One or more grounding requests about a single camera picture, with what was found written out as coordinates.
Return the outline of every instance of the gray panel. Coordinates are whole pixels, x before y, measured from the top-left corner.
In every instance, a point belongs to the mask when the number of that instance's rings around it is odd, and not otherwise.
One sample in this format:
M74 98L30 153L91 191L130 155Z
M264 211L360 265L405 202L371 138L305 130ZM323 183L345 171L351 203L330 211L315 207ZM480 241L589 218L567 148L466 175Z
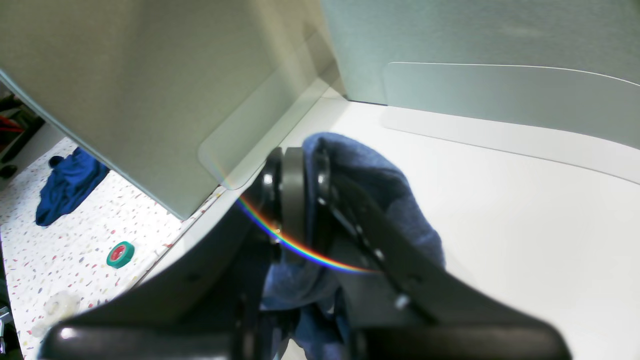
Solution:
M198 146L322 23L319 0L7 0L0 70L47 120L186 218L218 184ZM255 145L229 136L239 151Z
M638 0L323 0L352 100L393 61L539 65L640 83Z
M572 131L640 149L640 86L545 67L391 63L389 105Z

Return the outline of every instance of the blue towel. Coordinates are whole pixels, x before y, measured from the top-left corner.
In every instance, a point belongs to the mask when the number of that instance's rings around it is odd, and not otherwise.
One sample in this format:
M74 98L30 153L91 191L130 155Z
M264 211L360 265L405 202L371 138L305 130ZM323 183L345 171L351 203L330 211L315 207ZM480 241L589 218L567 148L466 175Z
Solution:
M107 176L109 168L76 148L64 160L53 157L51 175L40 191L36 224L49 226L59 217L71 213Z
M376 151L342 135L319 133L304 144L307 179L316 179L312 154L320 141L328 150L332 171L356 181L380 206L387 219L426 257L444 267L438 233L429 225L413 198L404 174ZM307 198L315 199L313 181ZM313 234L315 202L309 201L307 229ZM300 308L294 341L308 360L344 359L348 327L342 292L331 270L307 261L296 266L279 263L269 269L262 298L265 310Z

